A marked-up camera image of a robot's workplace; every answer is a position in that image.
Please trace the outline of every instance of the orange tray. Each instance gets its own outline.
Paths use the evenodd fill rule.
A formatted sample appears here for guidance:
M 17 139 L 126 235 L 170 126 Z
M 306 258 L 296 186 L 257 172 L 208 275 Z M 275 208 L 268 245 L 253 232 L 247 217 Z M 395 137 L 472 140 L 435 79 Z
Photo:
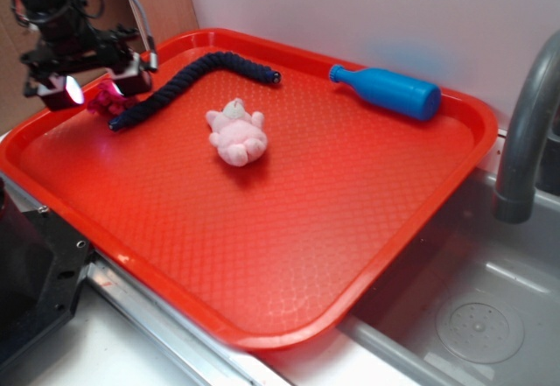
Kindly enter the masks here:
M 414 121 L 328 80 L 333 64 L 355 64 L 218 29 L 163 43 L 154 87 L 219 50 L 269 65 L 282 83 L 214 71 L 119 133 L 84 109 L 43 111 L 4 139 L 0 168 L 216 337 L 286 347 L 343 317 L 497 125 L 483 102 L 446 89 L 436 116 Z M 205 119 L 235 97 L 265 114 L 269 138 L 242 168 L 218 157 Z

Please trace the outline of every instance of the dark blue rope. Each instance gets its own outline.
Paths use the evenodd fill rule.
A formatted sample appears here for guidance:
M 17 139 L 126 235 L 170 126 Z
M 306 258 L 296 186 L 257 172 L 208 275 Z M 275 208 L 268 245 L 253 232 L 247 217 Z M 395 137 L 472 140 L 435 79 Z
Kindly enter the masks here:
M 278 71 L 246 60 L 235 53 L 207 53 L 176 73 L 146 100 L 111 119 L 108 122 L 109 128 L 118 131 L 138 125 L 183 94 L 200 77 L 222 68 L 265 84 L 278 84 L 282 78 Z

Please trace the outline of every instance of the sink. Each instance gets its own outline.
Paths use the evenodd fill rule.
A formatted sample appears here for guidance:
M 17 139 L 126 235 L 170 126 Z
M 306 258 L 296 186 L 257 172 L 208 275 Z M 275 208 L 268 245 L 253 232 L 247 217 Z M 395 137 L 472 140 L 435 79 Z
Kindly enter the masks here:
M 476 170 L 341 325 L 420 384 L 560 384 L 560 199 L 509 225 L 494 181 Z

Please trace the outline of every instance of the pink stuffed animal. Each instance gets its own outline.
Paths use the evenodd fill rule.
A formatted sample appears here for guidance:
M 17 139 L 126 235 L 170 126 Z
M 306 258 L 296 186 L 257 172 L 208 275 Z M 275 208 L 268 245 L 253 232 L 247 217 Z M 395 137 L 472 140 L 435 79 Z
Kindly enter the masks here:
M 119 116 L 124 110 L 130 109 L 138 103 L 138 99 L 132 95 L 125 97 L 118 90 L 115 83 L 110 79 L 102 80 L 98 85 L 99 93 L 87 104 L 89 113 L 111 114 Z
M 266 150 L 268 139 L 263 132 L 264 115 L 245 111 L 242 99 L 234 99 L 218 112 L 206 113 L 212 128 L 210 144 L 229 165 L 241 167 L 257 160 Z

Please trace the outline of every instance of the blue plastic bottle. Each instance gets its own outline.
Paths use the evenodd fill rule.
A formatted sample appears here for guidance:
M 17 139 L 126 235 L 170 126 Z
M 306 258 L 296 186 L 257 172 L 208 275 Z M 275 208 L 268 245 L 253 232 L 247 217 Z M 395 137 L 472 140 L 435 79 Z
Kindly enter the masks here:
M 329 78 L 333 82 L 345 82 L 366 102 L 420 121 L 431 119 L 441 102 L 441 90 L 435 84 L 385 69 L 347 71 L 342 65 L 335 65 Z

